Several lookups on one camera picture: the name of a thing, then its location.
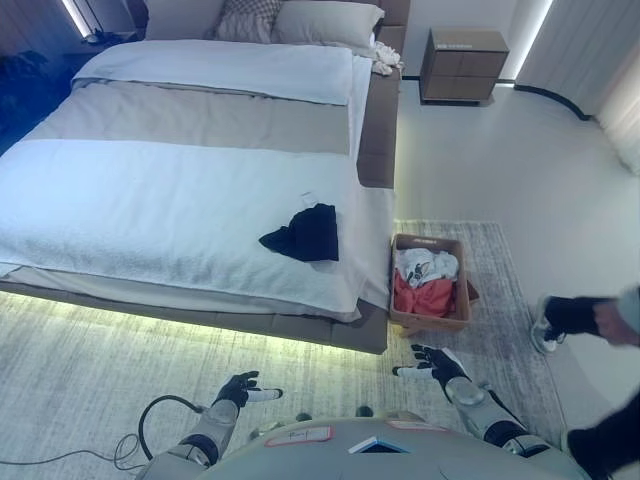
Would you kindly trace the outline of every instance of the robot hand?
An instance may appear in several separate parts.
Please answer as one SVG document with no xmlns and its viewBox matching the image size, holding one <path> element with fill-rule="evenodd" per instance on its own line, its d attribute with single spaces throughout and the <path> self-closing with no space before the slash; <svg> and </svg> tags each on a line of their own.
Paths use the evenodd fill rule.
<svg viewBox="0 0 640 480">
<path fill-rule="evenodd" d="M 257 388 L 257 381 L 253 379 L 258 375 L 259 372 L 256 371 L 233 375 L 220 389 L 212 405 L 220 400 L 231 400 L 240 410 L 247 402 L 266 402 L 282 397 L 282 390 L 279 388 L 264 390 Z"/>
<path fill-rule="evenodd" d="M 445 386 L 452 378 L 469 379 L 462 362 L 448 348 L 437 349 L 428 345 L 411 345 L 416 360 L 415 367 L 393 367 L 393 374 L 407 378 L 434 378 L 440 383 L 443 392 L 449 399 Z"/>
</svg>

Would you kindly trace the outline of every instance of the white floor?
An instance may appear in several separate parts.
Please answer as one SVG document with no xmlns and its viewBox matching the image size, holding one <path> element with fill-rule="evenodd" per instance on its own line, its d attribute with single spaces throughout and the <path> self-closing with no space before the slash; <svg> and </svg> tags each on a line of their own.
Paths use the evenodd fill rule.
<svg viewBox="0 0 640 480">
<path fill-rule="evenodd" d="M 500 222 L 531 304 L 544 292 L 615 295 L 637 283 L 640 179 L 596 123 L 508 86 L 494 97 L 488 107 L 421 106 L 417 82 L 402 83 L 396 218 Z M 640 350 L 585 335 L 550 364 L 572 427 L 621 406 L 640 384 Z"/>
</svg>

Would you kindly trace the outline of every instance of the carpet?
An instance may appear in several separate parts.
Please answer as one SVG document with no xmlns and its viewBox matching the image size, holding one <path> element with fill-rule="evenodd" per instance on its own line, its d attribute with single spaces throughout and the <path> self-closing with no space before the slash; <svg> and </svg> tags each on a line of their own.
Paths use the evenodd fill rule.
<svg viewBox="0 0 640 480">
<path fill-rule="evenodd" d="M 530 318 L 500 227 L 494 223 L 401 222 L 400 232 L 462 240 L 481 294 L 458 334 L 389 332 L 384 355 L 236 333 L 0 293 L 0 459 L 41 459 L 78 448 L 111 453 L 134 432 L 149 401 L 163 394 L 208 404 L 231 373 L 259 370 L 282 399 L 241 412 L 230 450 L 269 421 L 309 412 L 314 418 L 410 410 L 433 424 L 463 426 L 437 382 L 391 375 L 413 364 L 410 344 L 451 348 L 475 380 L 488 380 L 532 431 L 555 439 L 562 413 L 544 357 L 529 343 Z M 148 417 L 152 452 L 175 444 L 196 417 L 160 404 Z M 142 461 L 141 453 L 137 460 Z M 0 465 L 2 479 L 118 479 L 131 474 L 75 456 L 38 467 Z"/>
</svg>

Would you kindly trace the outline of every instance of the upholstered bed frame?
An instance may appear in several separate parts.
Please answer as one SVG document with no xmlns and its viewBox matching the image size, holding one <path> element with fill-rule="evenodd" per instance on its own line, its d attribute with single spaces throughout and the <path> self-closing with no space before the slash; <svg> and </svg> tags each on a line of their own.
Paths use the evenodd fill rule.
<svg viewBox="0 0 640 480">
<path fill-rule="evenodd" d="M 128 0 L 137 28 L 144 30 L 148 12 L 143 0 Z M 359 0 L 385 10 L 378 40 L 402 52 L 410 0 Z M 364 127 L 358 157 L 360 183 L 369 187 L 393 188 L 396 144 L 396 116 L 400 74 L 373 75 L 369 88 Z M 180 310 L 116 302 L 62 290 L 0 281 L 0 290 L 88 307 L 144 315 L 167 320 L 216 326 L 232 330 L 305 340 L 336 347 L 382 353 L 387 348 L 387 312 L 360 301 L 362 318 L 343 324 L 321 317 L 256 315 Z"/>
</svg>

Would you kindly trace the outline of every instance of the black pants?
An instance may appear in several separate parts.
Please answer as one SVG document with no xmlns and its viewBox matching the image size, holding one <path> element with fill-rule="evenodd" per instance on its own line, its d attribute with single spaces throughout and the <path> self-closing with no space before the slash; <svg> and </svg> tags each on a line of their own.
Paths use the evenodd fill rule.
<svg viewBox="0 0 640 480">
<path fill-rule="evenodd" d="M 590 333 L 600 336 L 593 307 L 608 300 L 552 297 L 545 316 L 554 335 Z M 594 479 L 606 478 L 621 467 L 640 460 L 640 392 L 626 407 L 596 426 L 572 430 L 569 447 L 576 461 Z"/>
</svg>

